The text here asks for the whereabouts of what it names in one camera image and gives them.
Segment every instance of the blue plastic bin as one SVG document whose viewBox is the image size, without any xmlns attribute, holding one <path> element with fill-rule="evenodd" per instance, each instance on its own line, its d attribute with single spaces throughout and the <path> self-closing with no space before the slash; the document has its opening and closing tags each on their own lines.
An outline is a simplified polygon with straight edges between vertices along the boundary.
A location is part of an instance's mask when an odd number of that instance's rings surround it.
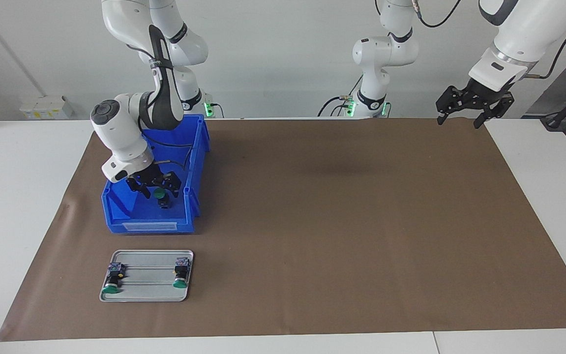
<svg viewBox="0 0 566 354">
<path fill-rule="evenodd" d="M 145 133 L 160 143 L 193 144 L 185 170 L 173 163 L 160 165 L 164 173 L 174 171 L 178 175 L 182 190 L 177 199 L 171 196 L 171 208 L 161 209 L 157 199 L 146 199 L 143 194 L 131 191 L 124 179 L 117 183 L 108 182 L 101 195 L 108 229 L 116 234 L 193 233 L 193 219 L 200 216 L 198 194 L 204 156 L 210 151 L 209 131 L 204 116 L 185 115 L 174 130 L 146 130 Z M 188 147 L 163 146 L 153 141 L 148 143 L 157 161 L 183 163 L 190 150 Z"/>
</svg>

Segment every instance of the brown paper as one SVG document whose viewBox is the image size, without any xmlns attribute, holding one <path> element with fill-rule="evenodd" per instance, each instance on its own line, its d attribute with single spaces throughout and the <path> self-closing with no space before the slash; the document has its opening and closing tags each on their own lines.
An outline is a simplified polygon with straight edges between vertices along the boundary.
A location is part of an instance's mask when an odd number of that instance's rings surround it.
<svg viewBox="0 0 566 354">
<path fill-rule="evenodd" d="M 0 340 L 566 327 L 566 266 L 466 119 L 209 121 L 197 235 L 105 226 L 93 136 Z M 117 249 L 191 249 L 180 303 L 102 303 Z"/>
</svg>

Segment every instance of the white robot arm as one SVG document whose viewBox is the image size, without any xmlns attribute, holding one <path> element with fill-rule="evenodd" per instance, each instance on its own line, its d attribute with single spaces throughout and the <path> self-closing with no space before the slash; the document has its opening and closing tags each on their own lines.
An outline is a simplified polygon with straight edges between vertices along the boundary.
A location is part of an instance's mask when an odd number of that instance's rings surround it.
<svg viewBox="0 0 566 354">
<path fill-rule="evenodd" d="M 412 28 L 414 16 L 411 0 L 384 0 L 380 20 L 388 35 L 355 43 L 353 59 L 363 70 L 363 81 L 353 96 L 354 116 L 381 114 L 390 83 L 390 75 L 384 68 L 409 65 L 418 57 L 418 41 L 413 38 Z"/>
<path fill-rule="evenodd" d="M 184 65 L 204 62 L 208 48 L 184 24 L 175 0 L 150 0 L 149 6 L 139 0 L 103 0 L 101 9 L 108 31 L 149 63 L 155 83 L 153 92 L 120 94 L 92 110 L 92 125 L 113 153 L 102 171 L 112 182 L 126 178 L 133 191 L 146 197 L 148 186 L 177 195 L 179 180 L 154 163 L 142 129 L 173 130 L 184 112 L 207 113 L 206 94 Z"/>
<path fill-rule="evenodd" d="M 470 70 L 467 86 L 462 90 L 449 87 L 438 99 L 438 124 L 464 109 L 483 110 L 474 122 L 476 128 L 488 119 L 502 117 L 514 102 L 509 92 L 512 85 L 526 78 L 566 33 L 566 1 L 479 0 L 479 8 L 499 28 L 499 34 Z"/>
</svg>

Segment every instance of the silver tray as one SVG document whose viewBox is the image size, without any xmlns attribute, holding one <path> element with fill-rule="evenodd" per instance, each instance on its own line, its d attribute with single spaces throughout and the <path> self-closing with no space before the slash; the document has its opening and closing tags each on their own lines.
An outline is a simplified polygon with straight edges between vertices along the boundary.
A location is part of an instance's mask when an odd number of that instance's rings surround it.
<svg viewBox="0 0 566 354">
<path fill-rule="evenodd" d="M 173 287 L 173 269 L 176 258 L 187 257 L 191 261 L 185 289 Z M 179 302 L 186 299 L 193 272 L 192 251 L 116 251 L 110 263 L 125 265 L 125 278 L 121 280 L 121 292 L 104 294 L 103 302 Z"/>
</svg>

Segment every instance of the green cap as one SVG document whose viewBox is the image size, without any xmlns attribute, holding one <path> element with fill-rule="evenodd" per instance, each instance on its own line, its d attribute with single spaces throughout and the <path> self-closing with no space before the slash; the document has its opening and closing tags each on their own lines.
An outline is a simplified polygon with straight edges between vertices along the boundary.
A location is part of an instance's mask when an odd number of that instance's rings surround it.
<svg viewBox="0 0 566 354">
<path fill-rule="evenodd" d="M 116 294 L 119 292 L 119 288 L 114 284 L 107 284 L 103 289 L 101 289 L 101 293 L 103 294 Z"/>
<path fill-rule="evenodd" d="M 156 199 L 163 199 L 167 195 L 167 192 L 163 188 L 156 188 L 153 195 Z"/>
<path fill-rule="evenodd" d="M 186 289 L 186 281 L 184 280 L 176 280 L 175 282 L 173 282 L 173 287 L 178 288 L 178 289 Z"/>
</svg>

